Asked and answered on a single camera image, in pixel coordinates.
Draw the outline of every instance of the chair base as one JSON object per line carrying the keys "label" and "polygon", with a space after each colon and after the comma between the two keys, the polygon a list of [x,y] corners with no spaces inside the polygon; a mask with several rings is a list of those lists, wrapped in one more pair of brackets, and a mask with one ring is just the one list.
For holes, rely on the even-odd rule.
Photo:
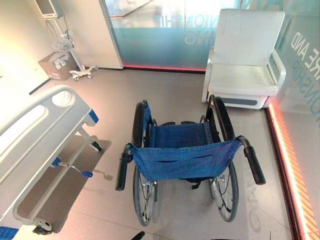
{"label": "chair base", "polygon": [[270,104],[270,97],[266,95],[235,95],[224,94],[219,92],[209,92],[208,96],[210,96],[211,94],[221,97],[224,105],[227,107],[261,109],[267,108]]}
{"label": "chair base", "polygon": [[81,68],[82,69],[80,71],[76,71],[76,70],[69,71],[69,73],[72,75],[72,78],[75,81],[79,81],[79,78],[82,77],[82,76],[86,76],[88,79],[91,79],[92,78],[91,71],[92,70],[98,70],[98,67],[95,66],[95,65],[90,66],[87,69],[86,69],[86,67],[84,65],[81,65]]}

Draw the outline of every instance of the cardboard box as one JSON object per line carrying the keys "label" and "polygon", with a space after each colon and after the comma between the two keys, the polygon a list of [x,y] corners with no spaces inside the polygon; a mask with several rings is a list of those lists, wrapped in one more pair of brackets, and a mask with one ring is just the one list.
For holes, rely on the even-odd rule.
{"label": "cardboard box", "polygon": [[53,80],[66,80],[71,76],[69,71],[77,70],[77,64],[68,52],[54,52],[38,63]]}

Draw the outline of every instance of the monitor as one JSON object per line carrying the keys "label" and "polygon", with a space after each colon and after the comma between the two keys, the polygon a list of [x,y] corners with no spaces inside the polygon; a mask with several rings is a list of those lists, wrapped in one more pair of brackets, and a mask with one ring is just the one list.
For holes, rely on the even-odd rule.
{"label": "monitor", "polygon": [[63,13],[58,0],[34,0],[42,17],[45,19],[58,19]]}

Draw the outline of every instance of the wire basket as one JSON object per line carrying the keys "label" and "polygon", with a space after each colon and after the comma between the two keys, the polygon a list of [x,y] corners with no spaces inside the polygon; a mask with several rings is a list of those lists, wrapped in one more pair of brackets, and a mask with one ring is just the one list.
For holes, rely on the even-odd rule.
{"label": "wire basket", "polygon": [[53,47],[53,50],[55,52],[67,52],[73,48],[73,44],[69,40],[65,40],[63,42],[61,41],[56,44],[51,44],[51,46]]}

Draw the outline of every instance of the white armchair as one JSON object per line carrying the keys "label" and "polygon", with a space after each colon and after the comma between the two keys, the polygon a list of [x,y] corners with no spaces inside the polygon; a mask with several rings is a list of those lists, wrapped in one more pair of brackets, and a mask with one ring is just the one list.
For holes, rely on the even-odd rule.
{"label": "white armchair", "polygon": [[226,106],[260,109],[269,105],[286,77],[286,69],[274,49],[284,17],[282,11],[220,11],[202,102],[214,94]]}

